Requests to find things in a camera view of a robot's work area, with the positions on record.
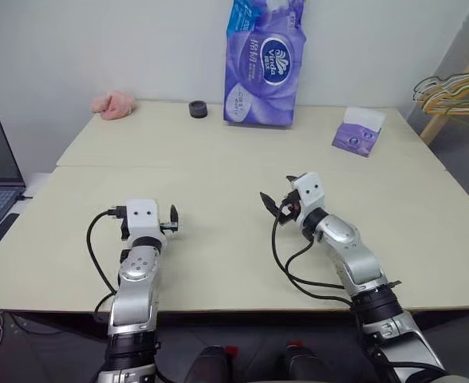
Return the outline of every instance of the vinda logo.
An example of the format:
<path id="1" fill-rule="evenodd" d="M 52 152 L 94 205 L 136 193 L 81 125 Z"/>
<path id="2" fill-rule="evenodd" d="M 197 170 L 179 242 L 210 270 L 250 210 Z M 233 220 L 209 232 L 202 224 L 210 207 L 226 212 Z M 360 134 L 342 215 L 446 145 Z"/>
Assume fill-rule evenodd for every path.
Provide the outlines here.
<path id="1" fill-rule="evenodd" d="M 291 57 L 286 44 L 278 38 L 267 38 L 261 45 L 261 63 L 267 84 L 282 84 L 291 70 Z"/>

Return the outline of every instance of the tissue package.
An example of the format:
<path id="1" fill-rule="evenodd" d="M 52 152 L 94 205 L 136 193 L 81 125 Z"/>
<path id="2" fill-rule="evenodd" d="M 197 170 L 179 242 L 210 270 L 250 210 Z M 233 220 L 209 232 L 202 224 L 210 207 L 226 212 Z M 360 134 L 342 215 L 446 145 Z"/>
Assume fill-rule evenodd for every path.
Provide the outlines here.
<path id="1" fill-rule="evenodd" d="M 224 120 L 291 125 L 305 35 L 304 0 L 234 0 Z"/>
<path id="2" fill-rule="evenodd" d="M 365 108 L 346 108 L 343 122 L 332 145 L 360 156 L 369 157 L 380 135 L 385 113 Z"/>

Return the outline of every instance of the pink towel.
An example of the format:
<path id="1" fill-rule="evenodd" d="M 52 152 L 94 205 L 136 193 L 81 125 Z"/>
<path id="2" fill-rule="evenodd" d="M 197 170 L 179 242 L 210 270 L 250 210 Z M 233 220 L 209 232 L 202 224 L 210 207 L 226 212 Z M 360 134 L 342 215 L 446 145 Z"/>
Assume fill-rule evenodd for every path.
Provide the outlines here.
<path id="1" fill-rule="evenodd" d="M 101 113 L 104 120 L 115 120 L 127 116 L 136 108 L 131 94 L 114 90 L 105 97 L 97 97 L 91 104 L 91 112 Z"/>

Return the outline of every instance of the table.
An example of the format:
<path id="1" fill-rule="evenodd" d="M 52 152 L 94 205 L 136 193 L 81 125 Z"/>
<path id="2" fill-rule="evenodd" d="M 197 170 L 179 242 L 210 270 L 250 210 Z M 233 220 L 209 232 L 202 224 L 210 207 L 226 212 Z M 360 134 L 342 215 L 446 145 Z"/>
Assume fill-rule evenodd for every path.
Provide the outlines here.
<path id="1" fill-rule="evenodd" d="M 89 222 L 113 204 L 152 197 L 163 218 L 174 203 L 181 222 L 164 254 L 161 310 L 344 309 L 296 291 L 274 265 L 272 218 L 258 192 L 285 194 L 284 175 L 292 171 L 246 168 L 227 176 L 215 170 L 58 168 L 0 243 L 0 308 L 91 311 L 108 291 L 85 247 Z M 469 307 L 469 197 L 447 172 L 320 174 L 327 209 L 355 223 L 389 279 L 404 282 L 396 288 L 404 307 Z M 93 233 L 93 247 L 111 281 L 123 246 L 119 225 L 103 219 Z M 278 232 L 283 255 L 304 242 L 291 224 Z M 294 273 L 337 281 L 319 246 L 297 261 Z"/>
<path id="2" fill-rule="evenodd" d="M 209 110 L 195 120 L 186 104 L 142 101 L 122 120 L 95 116 L 0 243 L 0 308 L 92 311 L 108 291 L 86 250 L 89 222 L 127 199 L 156 198 L 162 219 L 173 203 L 181 224 L 164 254 L 161 310 L 343 310 L 296 291 L 272 259 L 273 220 L 258 193 L 279 199 L 284 177 L 306 171 L 320 174 L 327 210 L 355 223 L 389 279 L 404 282 L 404 307 L 469 308 L 469 197 L 395 109 L 384 109 L 369 158 L 331 146 L 343 108 L 298 107 L 288 130 L 228 126 L 220 105 Z M 111 281 L 119 225 L 102 219 L 93 233 Z M 293 224 L 279 230 L 283 258 L 304 244 Z M 293 272 L 337 282 L 319 245 Z"/>
<path id="3" fill-rule="evenodd" d="M 387 113 L 369 158 L 333 147 L 345 108 L 297 107 L 290 129 L 230 126 L 221 105 L 193 119 L 187 104 L 141 101 L 121 120 L 93 117 L 58 166 L 151 166 L 245 171 L 253 167 L 376 171 L 432 171 L 445 167 L 396 109 Z"/>
<path id="4" fill-rule="evenodd" d="M 34 197 L 36 193 L 45 185 L 45 182 L 49 178 L 49 173 L 33 173 L 29 175 L 26 179 L 26 190 L 24 192 L 25 196 Z M 17 201 L 13 207 L 6 213 L 8 216 L 11 213 L 21 214 L 29 206 L 31 199 L 25 199 L 23 201 Z"/>

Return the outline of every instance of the black cable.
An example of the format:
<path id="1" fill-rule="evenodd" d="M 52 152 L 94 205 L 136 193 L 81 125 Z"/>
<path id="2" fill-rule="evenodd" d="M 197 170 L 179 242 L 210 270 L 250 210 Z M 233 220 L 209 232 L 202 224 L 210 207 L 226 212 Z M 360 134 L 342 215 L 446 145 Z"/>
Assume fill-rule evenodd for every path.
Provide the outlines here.
<path id="1" fill-rule="evenodd" d="M 171 379 L 169 379 L 168 377 L 165 377 L 162 372 L 158 369 L 158 367 L 156 367 L 156 363 L 155 363 L 155 368 L 156 368 L 156 376 L 163 382 L 163 383 L 175 383 L 174 381 L 172 381 Z"/>
<path id="2" fill-rule="evenodd" d="M 272 254 L 274 255 L 274 259 L 275 259 L 275 262 L 277 263 L 277 265 L 279 266 L 279 268 L 281 269 L 281 271 L 286 274 L 286 276 L 288 277 L 288 279 L 290 280 L 290 282 L 295 286 L 297 287 L 297 289 L 299 289 L 302 293 L 306 294 L 306 295 L 309 295 L 311 298 L 316 298 L 316 299 L 325 299 L 325 300 L 333 300 L 333 301 L 339 301 L 339 302 L 343 302 L 344 304 L 347 304 L 348 306 L 352 306 L 352 303 L 347 300 L 347 299 L 344 299 L 344 298 L 341 298 L 341 297 L 337 297 L 335 295 L 317 295 L 317 294 L 313 294 L 305 289 L 303 289 L 301 286 L 299 286 L 297 284 L 297 282 L 299 283 L 303 283 L 303 284 L 306 284 L 306 285 L 311 285 L 311 286 L 320 286 L 320 287 L 331 287 L 331 288 L 335 288 L 335 289 L 344 289 L 344 287 L 342 285 L 335 285 L 335 284 L 332 284 L 332 283 L 323 283 L 323 282 L 311 282 L 311 281 L 307 281 L 305 279 L 302 279 L 302 278 L 299 278 L 293 274 L 291 274 L 287 269 L 286 267 L 284 267 L 278 257 L 278 254 L 277 254 L 277 246 L 275 244 L 275 236 L 276 236 L 276 233 L 277 233 L 277 225 L 278 225 L 278 222 L 279 222 L 279 217 L 281 216 L 281 213 L 282 213 L 282 209 L 284 208 L 286 204 L 283 203 L 281 204 L 281 206 L 279 207 L 278 209 L 278 213 L 277 213 L 277 216 L 275 217 L 275 221 L 274 221 L 274 225 L 272 227 L 272 236 L 271 236 L 271 242 L 272 242 Z M 312 243 L 309 243 L 309 245 L 307 247 L 305 247 L 304 249 L 302 249 L 301 251 L 299 251 L 298 253 L 292 255 L 290 258 L 291 260 L 293 259 L 296 259 L 299 255 L 302 255 L 303 253 L 305 253 L 307 250 L 309 250 L 310 248 L 312 247 Z"/>
<path id="3" fill-rule="evenodd" d="M 109 299 L 110 297 L 116 295 L 116 293 L 108 293 L 107 295 L 105 295 L 97 304 L 97 306 L 94 308 L 94 313 L 93 313 L 93 319 L 96 323 L 105 323 L 104 320 L 102 320 L 99 316 L 98 316 L 98 310 L 100 309 L 101 305 L 104 304 L 104 302 Z"/>
<path id="4" fill-rule="evenodd" d="M 291 275 L 293 277 L 293 279 L 295 279 L 297 282 L 300 282 L 300 283 L 304 283 L 306 285 L 311 285 L 311 286 L 321 286 L 321 287 L 330 287 L 330 288 L 333 288 L 333 289 L 339 289 L 339 290 L 344 290 L 345 288 L 342 286 L 342 285 L 335 285 L 333 283 L 323 283 L 323 282 L 311 282 L 311 281 L 305 281 L 303 279 L 300 279 L 300 278 L 297 278 L 295 277 L 294 275 L 292 275 L 290 273 L 290 264 L 299 256 L 299 255 L 302 255 L 304 254 L 305 252 L 307 252 L 312 246 L 314 245 L 314 240 L 310 241 L 309 244 L 304 247 L 303 249 L 301 249 L 300 251 L 298 251 L 297 253 L 293 254 L 290 256 L 290 258 L 287 260 L 284 268 L 284 273 L 286 275 Z"/>
<path id="5" fill-rule="evenodd" d="M 362 352 L 364 355 L 375 365 L 380 365 L 382 367 L 389 367 L 393 369 L 397 368 L 414 368 L 414 369 L 428 369 L 439 373 L 441 376 L 447 376 L 449 373 L 444 369 L 436 365 L 429 365 L 428 363 L 419 363 L 416 361 L 385 361 L 383 359 L 378 359 L 374 357 L 372 354 L 369 353 L 368 348 L 366 347 L 365 340 L 364 340 L 364 331 L 362 330 L 362 321 L 358 315 L 358 313 L 354 312 L 355 315 L 355 323 L 357 326 L 357 339 L 362 347 Z"/>
<path id="6" fill-rule="evenodd" d="M 17 201 L 25 201 L 26 199 L 32 199 L 33 197 L 28 196 L 28 195 L 17 195 L 16 200 Z"/>
<path id="7" fill-rule="evenodd" d="M 24 326 L 22 326 L 12 313 L 8 313 L 8 315 L 11 316 L 11 319 L 13 320 L 16 327 L 18 327 L 24 333 L 29 334 L 29 335 L 57 335 L 57 334 L 64 333 L 64 331 L 54 331 L 52 333 L 38 333 L 37 331 L 31 331 L 31 330 L 26 329 Z"/>
<path id="8" fill-rule="evenodd" d="M 95 255 L 94 255 L 93 246 L 91 245 L 91 233 L 93 232 L 94 225 L 98 222 L 98 219 L 100 219 L 101 217 L 104 217 L 106 215 L 108 215 L 108 211 L 103 211 L 99 215 L 97 215 L 96 217 L 93 218 L 93 221 L 91 221 L 91 223 L 89 224 L 88 231 L 85 235 L 85 242 L 87 243 L 89 255 L 91 256 L 91 260 L 93 261 L 94 266 L 98 271 L 98 274 L 101 276 L 101 278 L 105 282 L 105 285 L 107 285 L 110 292 L 112 294 L 115 294 L 116 289 L 114 287 L 112 287 L 111 283 L 108 281 L 107 277 L 105 276 L 104 272 L 102 271 L 102 269 L 100 267 L 100 264 L 97 261 L 97 257 L 95 257 Z"/>

